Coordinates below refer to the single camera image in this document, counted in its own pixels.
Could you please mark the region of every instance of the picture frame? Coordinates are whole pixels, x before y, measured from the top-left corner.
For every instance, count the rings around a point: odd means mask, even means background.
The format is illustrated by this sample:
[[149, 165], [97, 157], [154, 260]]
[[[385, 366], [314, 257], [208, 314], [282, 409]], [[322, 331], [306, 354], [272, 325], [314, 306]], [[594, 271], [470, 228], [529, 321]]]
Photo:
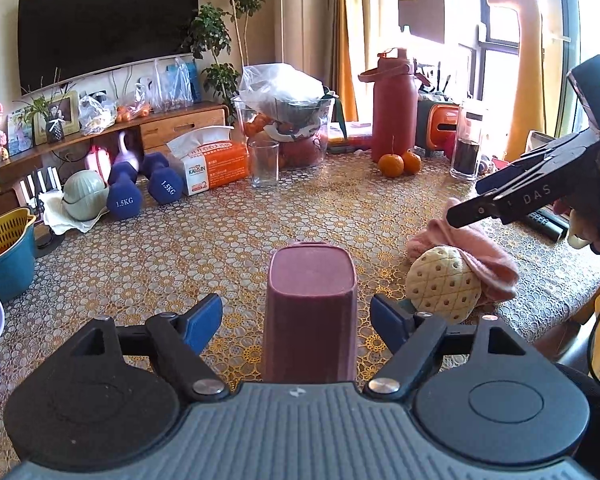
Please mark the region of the picture frame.
[[33, 124], [25, 122], [26, 108], [7, 115], [7, 150], [9, 155], [33, 148]]
[[[78, 117], [78, 92], [75, 90], [67, 93], [64, 98], [51, 103], [51, 107], [58, 106], [62, 113], [62, 129], [64, 134], [71, 135], [80, 131], [80, 120]], [[40, 114], [34, 119], [34, 142], [36, 146], [46, 144], [46, 124]]]

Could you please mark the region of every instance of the pineapple-shaped coaster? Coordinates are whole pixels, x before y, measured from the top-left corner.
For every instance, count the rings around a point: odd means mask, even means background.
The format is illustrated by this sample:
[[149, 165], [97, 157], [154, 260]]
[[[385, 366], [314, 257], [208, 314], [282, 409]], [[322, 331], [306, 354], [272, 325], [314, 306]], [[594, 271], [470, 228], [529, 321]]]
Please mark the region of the pineapple-shaped coaster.
[[480, 280], [455, 247], [439, 246], [419, 257], [407, 273], [405, 296], [419, 311], [455, 324], [464, 321], [482, 293]]

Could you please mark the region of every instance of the television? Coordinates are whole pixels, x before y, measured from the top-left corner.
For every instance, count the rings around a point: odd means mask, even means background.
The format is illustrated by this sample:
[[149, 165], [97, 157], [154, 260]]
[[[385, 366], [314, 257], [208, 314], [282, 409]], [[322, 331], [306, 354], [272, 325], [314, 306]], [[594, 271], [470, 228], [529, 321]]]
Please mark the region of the television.
[[178, 54], [198, 0], [20, 0], [22, 93]]

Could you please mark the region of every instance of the remote control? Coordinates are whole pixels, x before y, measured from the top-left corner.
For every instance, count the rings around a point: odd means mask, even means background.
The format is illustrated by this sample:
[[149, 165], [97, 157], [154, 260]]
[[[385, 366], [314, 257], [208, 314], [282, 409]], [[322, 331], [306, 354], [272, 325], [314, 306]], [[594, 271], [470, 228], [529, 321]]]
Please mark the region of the remote control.
[[534, 231], [546, 235], [552, 242], [558, 242], [566, 235], [566, 231], [561, 226], [554, 224], [548, 218], [542, 216], [538, 211], [529, 213], [521, 218], [521, 220]]

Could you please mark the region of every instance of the yellow basket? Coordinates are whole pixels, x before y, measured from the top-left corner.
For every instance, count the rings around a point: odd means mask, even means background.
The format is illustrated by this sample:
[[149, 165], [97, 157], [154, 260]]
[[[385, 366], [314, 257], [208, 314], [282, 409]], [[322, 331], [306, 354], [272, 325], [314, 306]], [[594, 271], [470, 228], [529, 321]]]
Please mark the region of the yellow basket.
[[14, 209], [0, 216], [0, 250], [4, 250], [0, 256], [9, 252], [35, 221], [36, 217], [26, 207]]

